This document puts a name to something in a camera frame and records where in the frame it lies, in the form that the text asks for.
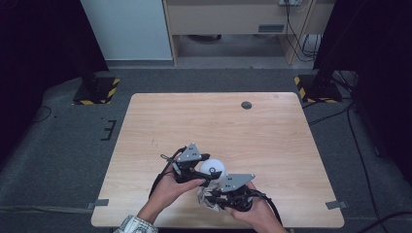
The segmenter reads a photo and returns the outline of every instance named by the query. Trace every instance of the gray carpet floor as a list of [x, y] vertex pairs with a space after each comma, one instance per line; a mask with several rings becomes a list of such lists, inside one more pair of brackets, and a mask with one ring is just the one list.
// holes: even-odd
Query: gray carpet floor
[[[138, 92], [243, 92], [297, 89], [293, 77], [310, 70], [270, 69], [139, 69], [112, 70], [120, 84], [107, 105], [72, 105], [81, 80], [49, 89], [44, 107], [21, 138], [7, 166], [0, 173], [0, 207], [55, 206], [84, 209], [94, 202], [109, 165], [130, 97]], [[337, 104], [316, 104], [304, 109], [308, 122], [342, 111]], [[412, 211], [412, 187], [403, 180], [388, 157], [378, 157], [360, 117], [349, 112], [370, 178], [380, 217]], [[117, 124], [110, 141], [101, 141]], [[294, 232], [358, 232], [376, 221], [365, 174], [346, 113], [311, 126], [345, 225], [340, 229], [294, 229]], [[90, 224], [91, 214], [35, 211], [0, 212], [0, 232], [111, 232]], [[388, 232], [412, 232], [412, 216], [385, 221]], [[200, 232], [178, 230], [175, 232]], [[368, 232], [385, 232], [376, 226]]]

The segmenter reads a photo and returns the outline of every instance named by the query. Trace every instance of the patterned sleeve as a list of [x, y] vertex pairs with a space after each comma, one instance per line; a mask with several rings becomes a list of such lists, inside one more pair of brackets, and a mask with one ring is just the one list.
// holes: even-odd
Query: patterned sleeve
[[115, 233], [157, 233], [158, 229], [137, 216], [128, 216]]

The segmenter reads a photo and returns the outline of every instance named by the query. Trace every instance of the human hand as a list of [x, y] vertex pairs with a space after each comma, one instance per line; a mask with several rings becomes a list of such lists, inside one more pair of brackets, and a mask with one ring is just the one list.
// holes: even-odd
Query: human hand
[[204, 182], [204, 180], [196, 179], [186, 183], [177, 183], [173, 167], [170, 164], [164, 173], [163, 178], [155, 187], [149, 201], [142, 208], [137, 217], [153, 224], [158, 214], [160, 214], [166, 207], [170, 206], [180, 195], [200, 186]]
[[[246, 183], [249, 189], [256, 189], [252, 182]], [[275, 217], [267, 202], [254, 197], [252, 208], [248, 212], [238, 212], [229, 207], [224, 208], [234, 219], [250, 224], [258, 233], [288, 232]]]

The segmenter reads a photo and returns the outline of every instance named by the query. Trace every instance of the ventilation grille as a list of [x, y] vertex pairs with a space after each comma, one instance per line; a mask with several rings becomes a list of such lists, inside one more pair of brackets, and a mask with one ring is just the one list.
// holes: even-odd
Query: ventilation grille
[[284, 24], [261, 24], [258, 32], [283, 32]]

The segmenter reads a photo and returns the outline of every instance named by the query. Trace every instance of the person's left hand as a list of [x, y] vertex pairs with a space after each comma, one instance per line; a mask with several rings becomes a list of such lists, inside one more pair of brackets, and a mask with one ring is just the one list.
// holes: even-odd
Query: person's left hand
[[148, 203], [142, 208], [137, 217], [153, 224], [158, 214], [170, 206], [180, 195], [200, 186], [204, 182], [204, 180], [196, 179], [186, 183], [177, 183], [173, 167], [169, 165]]

